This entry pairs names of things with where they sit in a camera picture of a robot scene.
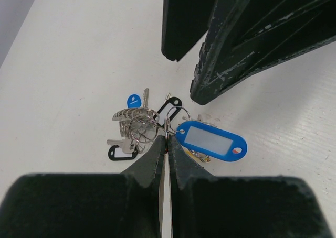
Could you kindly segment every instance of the white surface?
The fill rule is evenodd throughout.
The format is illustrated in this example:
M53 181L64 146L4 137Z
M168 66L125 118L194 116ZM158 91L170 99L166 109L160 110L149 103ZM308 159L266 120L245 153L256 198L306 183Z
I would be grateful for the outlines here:
M184 142L224 156L231 147L233 140L190 126Z
M242 160L212 159L204 164L208 171L303 178L335 231L336 44L200 106L189 89L201 43L179 63L161 55L162 2L35 0L0 69L0 195L28 172L130 166L133 161L108 159L106 139L119 138L113 114L148 87L149 107L159 109L172 92L193 118L200 113L247 141Z

